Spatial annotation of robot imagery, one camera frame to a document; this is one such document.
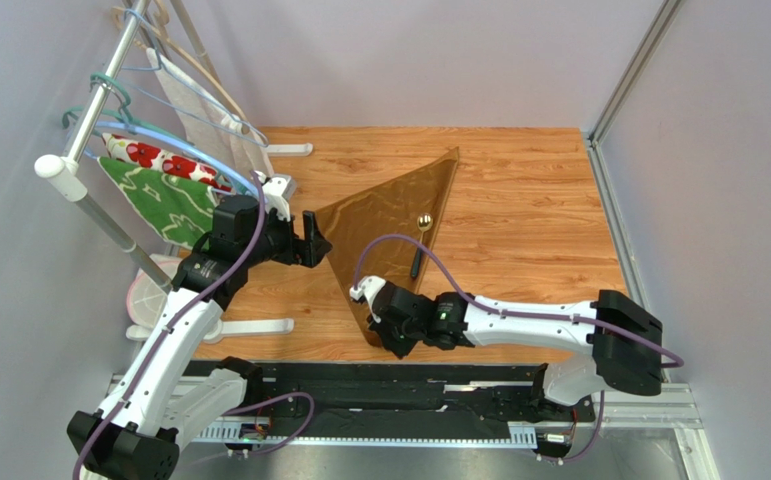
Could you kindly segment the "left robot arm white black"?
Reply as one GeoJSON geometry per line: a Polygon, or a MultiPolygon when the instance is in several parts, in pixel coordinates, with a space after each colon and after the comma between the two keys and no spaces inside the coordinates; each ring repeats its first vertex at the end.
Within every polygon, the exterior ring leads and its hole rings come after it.
{"type": "Polygon", "coordinates": [[[262,199],[220,201],[212,228],[178,265],[165,309],[137,358],[95,412],[78,411],[67,435],[78,453],[72,476],[167,479],[181,452],[219,417],[271,404],[261,367],[227,357],[179,399],[172,394],[204,337],[218,325],[249,270],[265,262],[314,268],[331,251],[312,211],[297,235],[291,218],[262,199]]]}

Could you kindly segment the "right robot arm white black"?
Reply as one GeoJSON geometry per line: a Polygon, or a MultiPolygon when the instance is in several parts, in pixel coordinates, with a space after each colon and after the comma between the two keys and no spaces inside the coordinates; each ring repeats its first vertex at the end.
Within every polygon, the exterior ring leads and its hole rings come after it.
{"type": "Polygon", "coordinates": [[[637,396],[662,391],[662,323],[616,290],[594,301],[531,304],[445,292],[434,299],[380,277],[349,290],[369,309],[369,328],[398,358],[422,343],[440,350],[522,345],[568,351],[571,358],[540,367],[538,402],[573,406],[604,390],[637,396]]]}

